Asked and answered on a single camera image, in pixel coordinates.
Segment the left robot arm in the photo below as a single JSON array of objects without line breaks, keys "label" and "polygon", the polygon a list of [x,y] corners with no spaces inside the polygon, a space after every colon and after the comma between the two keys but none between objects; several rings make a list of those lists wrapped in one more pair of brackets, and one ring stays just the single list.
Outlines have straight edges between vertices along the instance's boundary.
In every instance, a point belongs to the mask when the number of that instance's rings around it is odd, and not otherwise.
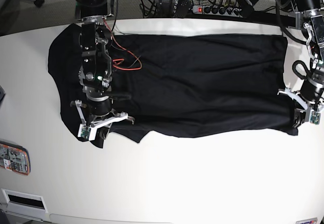
[{"label": "left robot arm", "polygon": [[[283,25],[280,10],[291,7],[295,13],[296,28],[305,40],[294,37]],[[297,60],[293,73],[303,81],[299,91],[279,90],[296,104],[297,115],[303,122],[319,124],[323,112],[323,0],[275,0],[276,18],[281,31],[291,40],[307,48],[310,62]]]}]

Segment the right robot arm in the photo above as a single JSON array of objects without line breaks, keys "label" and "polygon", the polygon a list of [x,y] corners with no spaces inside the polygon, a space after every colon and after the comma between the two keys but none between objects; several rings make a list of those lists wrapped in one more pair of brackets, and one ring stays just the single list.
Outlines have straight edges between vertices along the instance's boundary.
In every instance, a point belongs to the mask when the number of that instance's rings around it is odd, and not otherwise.
[{"label": "right robot arm", "polygon": [[114,101],[129,100],[127,92],[113,92],[112,75],[117,61],[109,55],[113,43],[113,28],[107,18],[117,17],[118,0],[75,0],[75,18],[81,23],[78,42],[82,51],[82,65],[78,76],[87,102],[76,100],[81,124],[78,136],[93,139],[97,130],[130,119],[127,113],[117,113]]}]

